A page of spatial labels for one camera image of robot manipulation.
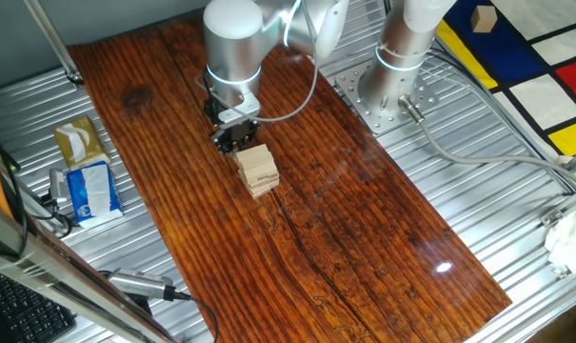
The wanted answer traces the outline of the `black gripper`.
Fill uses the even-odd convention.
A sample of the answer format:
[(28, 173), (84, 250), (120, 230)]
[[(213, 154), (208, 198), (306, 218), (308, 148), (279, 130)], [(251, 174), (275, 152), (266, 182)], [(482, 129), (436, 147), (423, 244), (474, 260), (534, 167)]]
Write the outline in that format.
[[(244, 149), (251, 143), (259, 130), (260, 125), (255, 119), (246, 118), (238, 110), (253, 114), (253, 110), (246, 110), (243, 105), (238, 105), (236, 109), (224, 107), (220, 101), (214, 97), (206, 100), (203, 107), (205, 115), (211, 124), (220, 129), (210, 135), (210, 139), (216, 149), (222, 154), (232, 154), (236, 149)], [(237, 143), (233, 133), (237, 133)]]

